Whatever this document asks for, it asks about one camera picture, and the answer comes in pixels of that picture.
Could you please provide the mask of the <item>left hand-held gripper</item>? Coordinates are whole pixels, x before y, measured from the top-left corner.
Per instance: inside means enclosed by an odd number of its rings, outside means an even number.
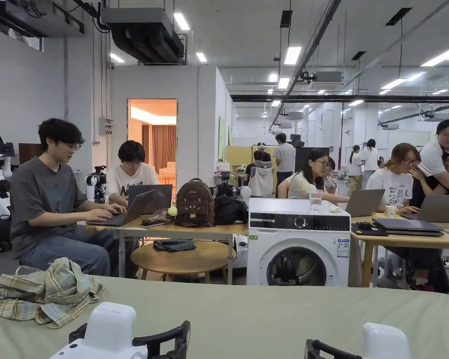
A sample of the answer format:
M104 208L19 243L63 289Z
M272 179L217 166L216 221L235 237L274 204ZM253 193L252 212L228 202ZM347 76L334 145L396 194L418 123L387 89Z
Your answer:
M133 307L103 302L84 323L68 336L65 347L52 359L186 359L190 338L190 321L163 333L132 336L136 320ZM160 346L174 341L174 348L165 354Z

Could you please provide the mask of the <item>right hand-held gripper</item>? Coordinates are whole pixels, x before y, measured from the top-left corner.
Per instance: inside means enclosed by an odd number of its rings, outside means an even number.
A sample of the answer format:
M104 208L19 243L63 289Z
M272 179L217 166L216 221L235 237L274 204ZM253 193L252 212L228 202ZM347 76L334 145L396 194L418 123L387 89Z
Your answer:
M363 326L362 356L355 355L325 344L317 339L305 342L305 359L410 359L408 338L400 329L384 324L365 323Z

